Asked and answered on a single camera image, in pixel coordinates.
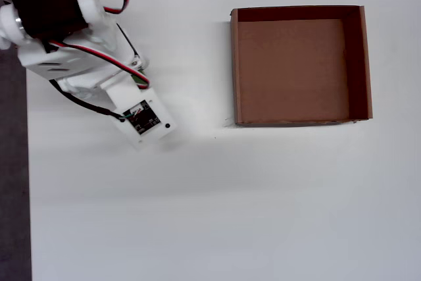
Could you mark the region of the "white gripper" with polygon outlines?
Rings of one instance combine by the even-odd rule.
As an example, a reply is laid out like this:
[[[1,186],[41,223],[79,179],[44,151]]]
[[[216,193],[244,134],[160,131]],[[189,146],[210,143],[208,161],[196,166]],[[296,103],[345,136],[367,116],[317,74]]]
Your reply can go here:
[[[149,88],[149,79],[143,73],[147,62],[117,23],[44,42],[22,31],[18,35],[22,66],[48,81],[56,81],[65,92],[92,93],[118,74],[129,75],[139,89]]]

